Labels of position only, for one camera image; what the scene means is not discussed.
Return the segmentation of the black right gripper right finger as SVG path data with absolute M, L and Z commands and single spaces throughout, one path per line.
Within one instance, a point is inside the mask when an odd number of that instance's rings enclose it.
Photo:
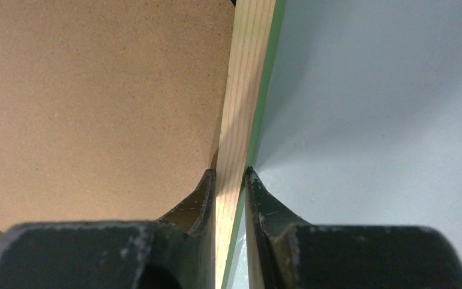
M 462 288 L 453 245 L 427 226 L 313 225 L 244 173 L 250 288 Z

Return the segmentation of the wooden picture frame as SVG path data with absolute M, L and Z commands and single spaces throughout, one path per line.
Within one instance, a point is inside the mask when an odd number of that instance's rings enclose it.
M 224 279 L 227 251 L 230 247 L 233 227 L 232 222 L 237 209 L 238 193 L 241 188 L 242 170 L 245 166 L 249 142 L 253 138 L 255 131 L 254 117 L 259 106 L 258 91 L 262 83 L 266 49 L 271 38 L 275 22 L 274 13 L 278 4 L 277 1 L 230 2 L 233 4 L 235 12 L 227 65 L 226 87 L 221 111 L 220 134 L 211 166 L 206 169 L 214 170 L 217 176 L 212 209 L 212 232 L 215 245 L 214 288 L 220 288 Z M 120 219 L 59 220 L 22 222 L 13 226 L 23 223 L 97 222 L 104 220 L 134 221 Z M 13 226 L 4 232 L 0 231 L 0 239 Z

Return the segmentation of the brown cardboard backing board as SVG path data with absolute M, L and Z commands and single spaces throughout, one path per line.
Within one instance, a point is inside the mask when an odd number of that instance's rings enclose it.
M 230 1 L 0 1 L 0 231 L 155 219 L 220 134 Z

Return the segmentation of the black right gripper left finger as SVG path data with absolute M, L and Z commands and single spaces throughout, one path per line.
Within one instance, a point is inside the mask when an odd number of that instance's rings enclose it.
M 23 223 L 0 239 L 0 288 L 214 288 L 217 176 L 156 220 Z

